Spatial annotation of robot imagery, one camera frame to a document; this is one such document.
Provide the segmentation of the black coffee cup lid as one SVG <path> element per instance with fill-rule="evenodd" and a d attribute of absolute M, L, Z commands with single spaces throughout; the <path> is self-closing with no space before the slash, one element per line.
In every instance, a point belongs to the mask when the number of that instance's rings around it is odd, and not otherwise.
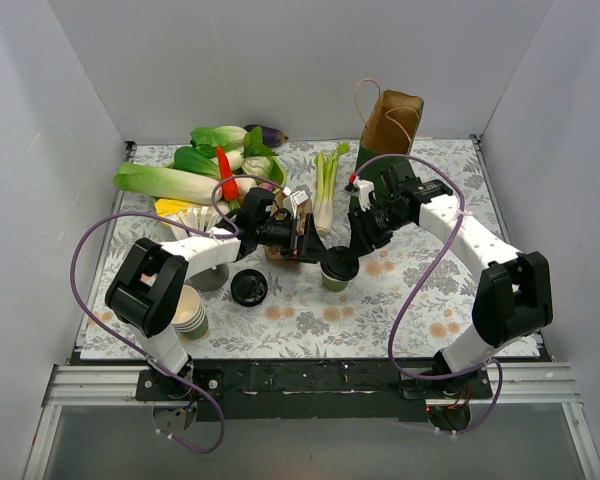
<path fill-rule="evenodd" d="M 320 266 L 325 275 L 338 281 L 350 281 L 359 273 L 358 258 L 350 256 L 344 246 L 331 247 Z"/>

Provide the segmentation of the single green paper cup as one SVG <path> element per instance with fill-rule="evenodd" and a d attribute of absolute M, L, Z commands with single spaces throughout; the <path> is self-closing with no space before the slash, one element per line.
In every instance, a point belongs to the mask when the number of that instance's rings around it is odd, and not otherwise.
<path fill-rule="evenodd" d="M 330 292 L 344 291 L 351 281 L 350 276 L 335 275 L 325 272 L 321 273 L 321 278 L 323 287 Z"/>

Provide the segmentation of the stack of green paper cups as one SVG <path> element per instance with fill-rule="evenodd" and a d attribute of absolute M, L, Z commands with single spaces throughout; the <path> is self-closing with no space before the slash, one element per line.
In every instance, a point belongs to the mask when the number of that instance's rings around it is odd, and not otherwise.
<path fill-rule="evenodd" d="M 191 340 L 198 340 L 207 333 L 206 310 L 198 292 L 192 287 L 182 287 L 171 325 L 178 334 Z"/>

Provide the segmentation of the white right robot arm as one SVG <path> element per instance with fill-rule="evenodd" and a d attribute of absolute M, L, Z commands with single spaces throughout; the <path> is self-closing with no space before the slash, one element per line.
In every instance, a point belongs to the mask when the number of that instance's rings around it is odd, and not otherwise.
<path fill-rule="evenodd" d="M 424 286 L 446 253 L 452 252 L 477 282 L 472 323 L 434 357 L 429 380 L 444 397 L 455 397 L 469 384 L 469 375 L 487 367 L 495 355 L 518 339 L 553 320 L 549 262 L 539 252 L 524 253 L 494 235 L 466 208 L 460 187 L 439 167 L 425 165 L 438 174 L 423 182 L 407 175 L 414 156 L 402 154 L 381 173 L 388 197 L 375 197 L 373 182 L 363 179 L 371 164 L 365 162 L 351 174 L 346 191 L 357 197 L 358 210 L 350 224 L 361 227 L 366 248 L 414 223 L 435 235 L 443 246 L 412 291 Z"/>

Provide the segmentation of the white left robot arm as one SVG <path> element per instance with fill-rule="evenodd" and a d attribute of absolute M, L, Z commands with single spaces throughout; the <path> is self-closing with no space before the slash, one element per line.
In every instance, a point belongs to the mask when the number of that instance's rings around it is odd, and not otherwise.
<path fill-rule="evenodd" d="M 228 221 L 206 236 L 191 236 L 164 245 L 148 238 L 137 240 L 108 288 L 105 304 L 127 324 L 144 354 L 166 367 L 151 368 L 152 381 L 173 400 L 185 398 L 193 386 L 187 370 L 190 356 L 181 345 L 171 321 L 185 281 L 211 267 L 237 262 L 258 246 L 275 247 L 284 259 L 326 263 L 333 252 L 325 247 L 311 213 L 298 220 L 290 210 L 273 210 L 275 195 L 250 190 L 237 211 L 233 236 Z M 298 233 L 298 225 L 303 233 Z"/>

